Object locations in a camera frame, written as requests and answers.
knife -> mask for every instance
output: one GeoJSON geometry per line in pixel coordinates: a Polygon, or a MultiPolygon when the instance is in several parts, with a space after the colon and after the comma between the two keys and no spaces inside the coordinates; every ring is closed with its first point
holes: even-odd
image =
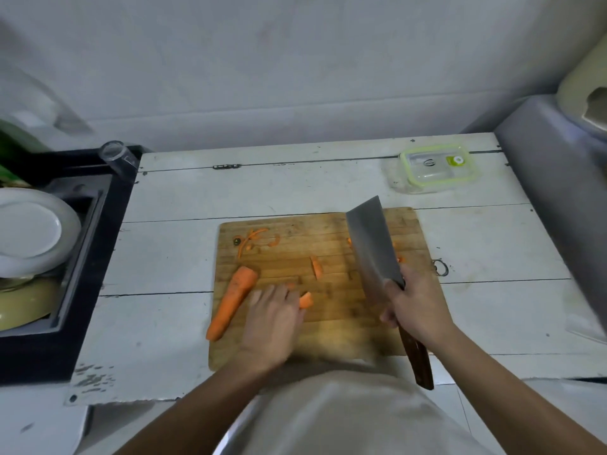
{"type": "MultiPolygon", "coordinates": [[[[391,304],[383,281],[391,279],[401,289],[405,288],[406,281],[396,260],[379,197],[371,198],[346,212],[345,218],[367,302],[375,308],[374,311],[383,310],[391,304]]],[[[428,350],[402,327],[398,326],[398,332],[413,367],[415,382],[427,390],[434,389],[428,350]]]]}

wooden cutting board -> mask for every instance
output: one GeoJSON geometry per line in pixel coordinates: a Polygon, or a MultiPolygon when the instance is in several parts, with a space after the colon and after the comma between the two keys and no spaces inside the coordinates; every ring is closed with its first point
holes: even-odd
{"type": "MultiPolygon", "coordinates": [[[[417,214],[410,207],[385,209],[388,228],[399,257],[420,272],[427,272],[440,287],[417,214]]],[[[383,325],[365,304],[354,255],[348,242],[345,214],[312,214],[223,223],[219,229],[213,315],[240,265],[256,270],[256,288],[293,282],[300,293],[309,290],[314,306],[306,313],[294,355],[306,359],[372,359],[379,355],[405,355],[398,329],[383,325]],[[237,261],[237,235],[268,228],[237,261]],[[269,247],[274,236],[280,244],[269,247]],[[316,280],[310,255],[322,264],[324,275],[316,280]]],[[[224,336],[209,346],[209,367],[215,371],[237,351],[247,316],[243,303],[224,336]]]]}

person's left arm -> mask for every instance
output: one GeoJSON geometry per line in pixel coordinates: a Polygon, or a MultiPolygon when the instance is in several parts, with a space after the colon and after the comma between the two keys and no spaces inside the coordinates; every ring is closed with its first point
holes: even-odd
{"type": "Polygon", "coordinates": [[[116,454],[211,455],[270,373],[291,354],[303,316],[299,294],[284,285],[253,292],[236,356],[116,454]]]}

yellow plate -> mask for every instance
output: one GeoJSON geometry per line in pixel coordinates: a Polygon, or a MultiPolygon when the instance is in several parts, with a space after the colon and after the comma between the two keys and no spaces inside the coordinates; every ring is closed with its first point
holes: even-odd
{"type": "Polygon", "coordinates": [[[0,292],[0,331],[30,323],[51,313],[59,303],[59,283],[39,278],[23,287],[0,292]]]}

tabletop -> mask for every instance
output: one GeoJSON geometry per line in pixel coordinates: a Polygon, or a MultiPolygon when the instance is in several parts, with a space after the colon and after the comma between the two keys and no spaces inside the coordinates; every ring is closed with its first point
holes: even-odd
{"type": "MultiPolygon", "coordinates": [[[[212,374],[205,332],[221,223],[344,212],[375,195],[417,210],[432,258],[449,267],[453,319],[515,375],[607,374],[607,345],[565,330],[565,303],[583,296],[496,138],[480,133],[145,154],[66,403],[173,400],[212,374]],[[398,154],[450,143],[482,177],[404,194],[398,154]]],[[[411,376],[406,357],[386,361],[411,376]]],[[[431,363],[437,385],[453,383],[431,363]]]]}

